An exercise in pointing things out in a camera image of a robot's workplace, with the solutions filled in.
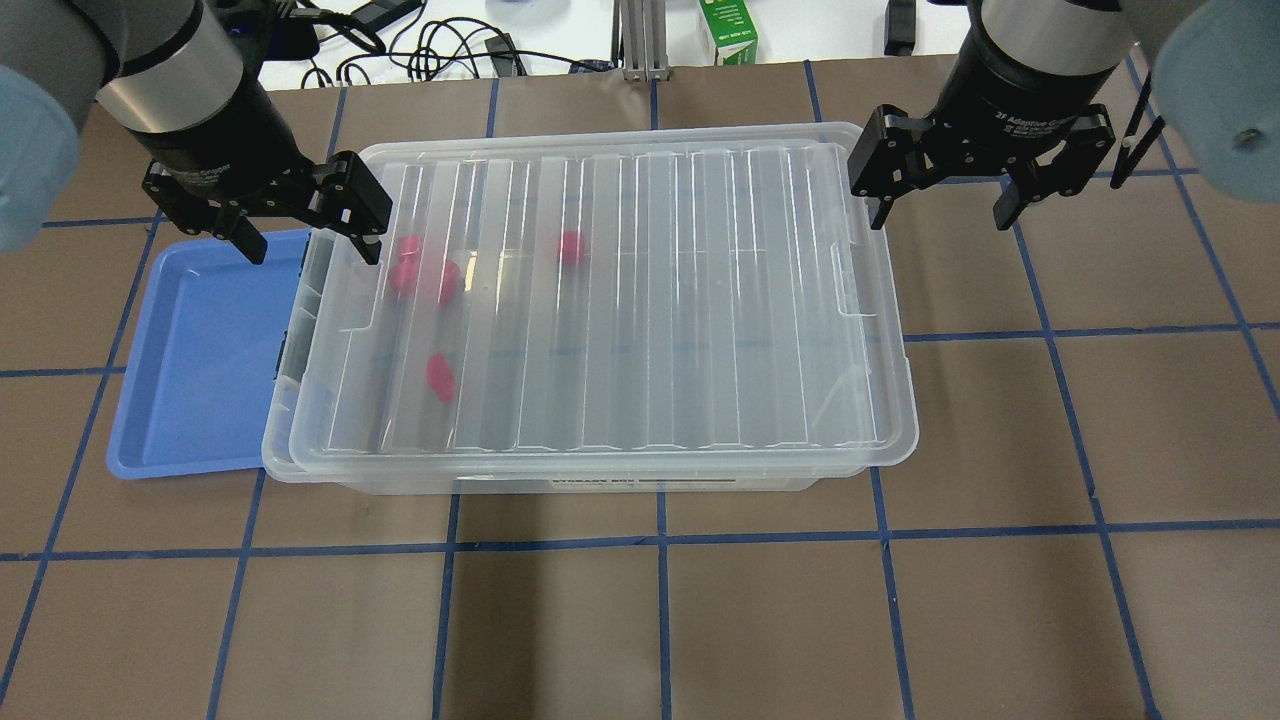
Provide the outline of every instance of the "blue plastic tray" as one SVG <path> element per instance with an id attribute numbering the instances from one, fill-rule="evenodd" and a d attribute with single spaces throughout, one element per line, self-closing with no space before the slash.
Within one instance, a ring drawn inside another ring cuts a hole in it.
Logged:
<path id="1" fill-rule="evenodd" d="M 268 233 L 262 265 L 216 240 L 151 269 L 106 465 L 123 479 L 257 468 L 310 231 Z"/>

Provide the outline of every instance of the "pink object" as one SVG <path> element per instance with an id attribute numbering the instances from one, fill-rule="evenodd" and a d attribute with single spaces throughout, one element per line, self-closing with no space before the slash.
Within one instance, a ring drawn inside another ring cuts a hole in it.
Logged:
<path id="1" fill-rule="evenodd" d="M 422 236 L 406 234 L 396 243 L 396 256 L 401 260 L 420 255 L 422 252 Z"/>
<path id="2" fill-rule="evenodd" d="M 577 265 L 586 260 L 586 238 L 577 231 L 561 233 L 561 264 Z"/>
<path id="3" fill-rule="evenodd" d="M 392 286 L 397 297 L 411 297 L 417 290 L 417 258 L 407 258 L 387 274 L 387 284 Z"/>
<path id="4" fill-rule="evenodd" d="M 457 392 L 453 388 L 453 369 L 449 368 L 449 361 L 444 359 L 444 355 L 439 352 L 426 361 L 426 386 L 431 388 L 435 397 L 440 398 L 440 402 L 445 405 L 453 402 L 453 395 Z"/>
<path id="5" fill-rule="evenodd" d="M 440 275 L 440 307 L 444 307 L 453 300 L 453 296 L 458 292 L 458 284 L 462 283 L 462 269 L 453 260 L 444 261 L 444 273 Z"/>

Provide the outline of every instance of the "clear plastic container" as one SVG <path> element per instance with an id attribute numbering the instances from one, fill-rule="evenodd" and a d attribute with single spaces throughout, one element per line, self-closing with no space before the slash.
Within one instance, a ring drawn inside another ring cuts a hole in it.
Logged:
<path id="1" fill-rule="evenodd" d="M 847 190 L 858 135 L 365 150 L 397 199 L 383 261 L 312 234 L 268 471 L 378 493 L 800 489 L 901 461 L 915 405 L 884 234 Z"/>

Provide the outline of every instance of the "brown table surface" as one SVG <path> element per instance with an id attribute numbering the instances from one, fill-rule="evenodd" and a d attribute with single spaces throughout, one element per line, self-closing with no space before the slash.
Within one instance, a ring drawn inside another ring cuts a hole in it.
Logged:
<path id="1" fill-rule="evenodd" d="M 319 158 L 861 123 L 928 110 L 950 63 L 274 99 Z M 143 279 L 184 236 L 95 110 L 46 229 L 0 258 L 0 719 L 1277 717 L 1280 209 L 1193 164 L 1170 137 L 1121 191 L 1007 233 L 992 182 L 899 204 L 922 424 L 899 466 L 800 493 L 371 497 L 108 473 Z"/>

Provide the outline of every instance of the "blue tape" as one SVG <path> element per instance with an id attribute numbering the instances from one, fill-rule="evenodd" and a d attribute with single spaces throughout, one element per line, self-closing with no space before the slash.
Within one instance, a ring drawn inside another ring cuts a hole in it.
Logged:
<path id="1" fill-rule="evenodd" d="M 658 81 L 649 81 L 649 129 L 658 129 Z"/>
<path id="2" fill-rule="evenodd" d="M 822 122 L 822 102 L 818 101 L 818 83 L 813 79 L 813 63 L 804 61 L 804 77 L 809 83 L 809 104 L 813 105 L 813 122 Z"/>
<path id="3" fill-rule="evenodd" d="M 138 264 L 133 270 L 133 283 L 129 286 L 129 295 L 124 300 L 124 309 L 120 311 L 120 322 L 115 328 L 115 337 L 111 338 L 111 348 L 108 351 L 105 368 L 110 368 L 115 364 L 115 356 L 120 351 L 120 342 L 124 338 L 124 328 L 128 327 L 129 314 L 133 311 L 133 301 L 138 296 L 138 287 L 142 284 L 142 275 L 147 266 L 147 259 L 151 256 L 151 247 L 155 245 L 156 229 L 160 227 L 160 211 L 157 210 L 151 222 L 151 228 L 147 231 L 147 241 L 142 246 L 142 254 L 138 256 Z M 18 621 L 18 630 L 14 633 L 13 646 L 9 648 L 9 657 L 5 660 L 4 674 L 0 675 L 0 705 L 4 705 L 4 698 L 9 692 L 9 683 L 13 680 L 13 669 L 18 664 L 18 655 L 22 652 L 22 642 L 27 637 L 27 628 L 31 626 L 31 615 L 36 609 L 36 601 L 40 598 L 40 588 L 45 583 L 45 573 L 49 570 L 49 562 L 54 552 L 54 544 L 58 542 L 58 533 L 61 530 L 63 519 L 67 516 L 67 506 L 70 503 L 72 492 L 76 489 L 76 478 L 79 475 L 81 464 L 84 461 L 84 451 L 88 448 L 90 437 L 93 433 L 93 425 L 97 420 L 99 410 L 102 407 L 102 396 L 106 393 L 106 380 L 109 375 L 102 374 L 97 383 L 97 391 L 93 393 L 93 402 L 88 410 L 88 418 L 84 420 L 84 429 L 81 433 L 79 445 L 76 447 L 76 459 L 72 461 L 72 468 L 67 473 L 67 483 L 63 486 L 63 495 L 58 500 L 58 510 L 54 512 L 52 524 L 49 528 L 49 534 L 45 538 L 45 548 L 41 552 L 40 565 L 36 568 L 36 577 L 31 583 L 31 592 L 27 593 L 27 605 L 22 610 L 22 619 Z"/>
<path id="4" fill-rule="evenodd" d="M 445 542 L 419 542 L 403 544 L 334 544 L 303 547 L 255 547 L 253 557 L 334 557 L 347 555 L 429 555 L 452 550 Z"/>
<path id="5" fill-rule="evenodd" d="M 347 88 L 343 87 L 338 91 L 338 108 L 333 111 L 333 129 L 329 131 L 329 152 L 326 158 L 332 158 L 338 150 L 338 132 L 342 129 L 342 111 L 347 108 Z"/>
<path id="6" fill-rule="evenodd" d="M 493 137 L 494 128 L 498 124 L 498 78 L 493 78 L 493 85 L 489 86 L 489 118 L 485 120 L 484 136 Z"/>
<path id="7" fill-rule="evenodd" d="M 1057 337 L 1116 337 L 1135 334 L 1194 334 L 1194 333 L 1229 333 L 1239 328 L 1235 325 L 1156 325 L 1151 328 L 1087 328 L 1079 331 L 1059 331 Z"/>
<path id="8" fill-rule="evenodd" d="M 788 542 L 851 542 L 879 539 L 876 530 L 815 530 L 803 533 L 724 533 L 668 536 L 668 544 L 765 544 Z"/>
<path id="9" fill-rule="evenodd" d="M 229 547 L 188 547 L 173 550 L 72 550 L 54 551 L 54 562 L 84 560 L 205 560 L 239 557 L 239 551 Z"/>
<path id="10" fill-rule="evenodd" d="M 218 703 L 223 696 L 223 675 L 227 671 L 227 655 L 232 650 L 232 633 L 236 629 L 236 615 L 239 611 L 239 596 L 244 587 L 244 569 L 248 566 L 250 548 L 253 547 L 253 528 L 257 525 L 257 509 L 262 502 L 262 486 L 266 470 L 259 469 L 253 480 L 253 498 L 248 503 L 248 518 L 244 520 L 244 536 L 241 539 L 239 559 L 236 562 L 236 579 L 232 580 L 232 596 L 227 602 L 227 620 L 223 621 L 223 638 L 218 643 L 218 664 L 214 666 L 214 680 L 209 689 L 209 708 L 205 720 L 218 717 Z"/>
<path id="11" fill-rule="evenodd" d="M 494 97 L 498 94 L 498 79 L 494 78 Z M 449 498 L 449 530 L 448 544 L 452 547 L 458 539 L 458 510 L 462 496 L 456 495 Z M 456 553 L 444 553 L 444 575 L 440 582 L 440 624 L 435 630 L 435 671 L 431 675 L 431 720 L 440 719 L 440 703 L 444 700 L 444 664 L 449 641 L 449 606 L 453 600 L 453 559 Z"/>
<path id="12" fill-rule="evenodd" d="M 902 715 L 915 720 L 915 700 L 911 694 L 911 673 L 906 664 L 906 639 L 902 634 L 902 612 L 897 603 L 897 575 L 893 573 L 893 551 L 884 507 L 884 488 L 881 486 L 879 468 L 872 468 L 872 496 L 876 500 L 876 532 L 881 543 L 881 564 L 884 570 L 884 596 L 888 602 L 888 623 L 893 633 L 893 661 L 897 665 L 897 685 L 902 693 Z"/>
<path id="13" fill-rule="evenodd" d="M 119 375 L 124 368 L 37 368 L 32 370 L 0 370 L 0 378 L 67 378 L 77 375 Z"/>
<path id="14" fill-rule="evenodd" d="M 457 552 L 543 552 L 554 550 L 591 550 L 602 547 L 639 547 L 658 544 L 658 538 L 650 536 L 573 538 L 554 541 L 517 542 L 460 542 Z"/>
<path id="15" fill-rule="evenodd" d="M 1066 372 L 1062 369 L 1062 357 L 1057 350 L 1053 325 L 1048 319 L 1048 310 L 1044 306 L 1044 296 L 1041 292 L 1039 279 L 1032 264 L 1030 251 L 1027 247 L 1027 238 L 1023 234 L 1021 223 L 1014 223 L 1014 240 L 1018 242 L 1018 252 L 1023 259 L 1023 269 L 1027 272 L 1027 282 L 1032 288 L 1032 297 L 1036 300 L 1036 313 L 1039 315 L 1041 325 L 1044 329 L 1044 342 L 1048 345 L 1050 361 L 1053 365 L 1053 377 L 1057 380 L 1059 395 L 1062 396 L 1062 409 L 1066 411 L 1066 423 L 1071 430 L 1071 442 L 1075 445 L 1075 455 L 1080 464 L 1080 473 L 1084 475 L 1084 488 L 1089 497 L 1089 507 L 1093 510 L 1093 521 L 1102 544 L 1102 555 L 1107 565 L 1107 575 L 1111 579 L 1111 589 L 1116 598 L 1116 607 L 1120 611 L 1120 625 L 1124 629 L 1125 642 L 1129 646 L 1129 657 L 1133 661 L 1134 673 L 1138 678 L 1138 689 L 1142 693 L 1142 702 L 1147 715 L 1152 719 L 1160 717 L 1156 708 L 1156 700 L 1151 691 L 1151 682 L 1147 678 L 1147 664 L 1142 657 L 1142 648 L 1138 646 L 1138 634 L 1133 626 L 1133 618 L 1129 614 L 1129 600 L 1125 597 L 1124 583 L 1120 580 L 1120 568 L 1116 564 L 1115 551 L 1111 548 L 1111 537 L 1107 534 L 1107 521 L 1102 512 L 1102 503 L 1098 501 L 1097 487 L 1093 479 L 1093 469 L 1089 466 L 1089 456 L 1084 450 L 1084 434 L 1080 432 L 1079 418 L 1075 414 L 1075 402 L 1071 400 L 1071 389 L 1066 383 Z"/>
<path id="16" fill-rule="evenodd" d="M 1170 533 L 1204 530 L 1266 530 L 1280 528 L 1280 518 L 1242 518 L 1238 520 L 1167 520 L 1156 523 L 1114 523 L 1112 533 Z"/>
<path id="17" fill-rule="evenodd" d="M 667 493 L 657 495 L 658 521 L 658 664 L 662 720 L 671 720 L 671 574 L 667 571 Z"/>
<path id="18" fill-rule="evenodd" d="M 1097 525 L 920 528 L 913 530 L 890 530 L 890 537 L 892 539 L 1025 538 L 1043 536 L 1087 536 L 1097 532 Z"/>
<path id="19" fill-rule="evenodd" d="M 1044 337 L 1041 331 L 996 331 L 975 333 L 920 333 L 904 334 L 904 342 L 964 342 L 973 340 L 1038 340 Z"/>
<path id="20" fill-rule="evenodd" d="M 1142 81 L 1138 78 L 1138 67 L 1134 65 L 1132 56 L 1125 58 L 1125 67 L 1129 70 L 1129 79 L 1133 81 L 1134 86 L 1142 87 Z M 1155 111 L 1149 105 L 1147 106 L 1147 117 L 1155 117 Z M 1208 232 L 1204 231 L 1204 223 L 1201 220 L 1199 211 L 1196 210 L 1192 195 L 1187 190 L 1187 182 L 1183 181 L 1181 177 L 1183 173 L 1179 172 L 1178 161 L 1174 160 L 1174 152 L 1169 149 L 1169 140 L 1161 135 L 1158 142 L 1160 151 L 1165 156 L 1165 163 L 1169 164 L 1169 169 L 1172 173 L 1174 184 L 1178 187 L 1178 195 L 1181 197 L 1187 214 L 1192 219 L 1192 225 L 1196 228 L 1196 234 L 1199 237 L 1201 246 L 1204 249 L 1204 255 L 1208 256 L 1210 265 L 1213 266 L 1213 274 L 1217 275 L 1217 282 L 1222 287 L 1222 293 L 1226 296 L 1226 304 L 1231 307 L 1231 315 L 1235 316 L 1240 333 L 1244 334 L 1244 343 L 1249 348 L 1249 355 L 1253 356 L 1253 364 L 1258 370 L 1258 377 L 1262 379 L 1262 387 L 1266 389 L 1267 400 L 1271 402 L 1271 411 L 1276 415 L 1276 419 L 1280 419 L 1280 395 L 1276 393 L 1275 380 L 1271 378 L 1271 372 L 1267 369 L 1266 360 L 1262 357 L 1262 351 L 1258 350 L 1258 342 L 1253 337 L 1249 322 L 1244 318 L 1244 309 L 1240 306 L 1240 301 L 1236 299 L 1235 291 L 1231 288 L 1231 282 L 1226 277 L 1226 269 L 1217 258 L 1217 251 L 1213 249 L 1213 241 L 1210 240 Z"/>

